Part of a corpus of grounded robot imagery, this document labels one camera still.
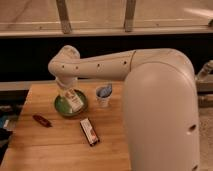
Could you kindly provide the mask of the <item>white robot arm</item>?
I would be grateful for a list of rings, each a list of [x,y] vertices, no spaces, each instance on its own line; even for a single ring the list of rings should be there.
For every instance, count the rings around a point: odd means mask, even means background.
[[[49,62],[61,88],[75,77],[120,80],[132,171],[199,171],[199,111],[194,68],[171,48],[82,59],[72,46]]]

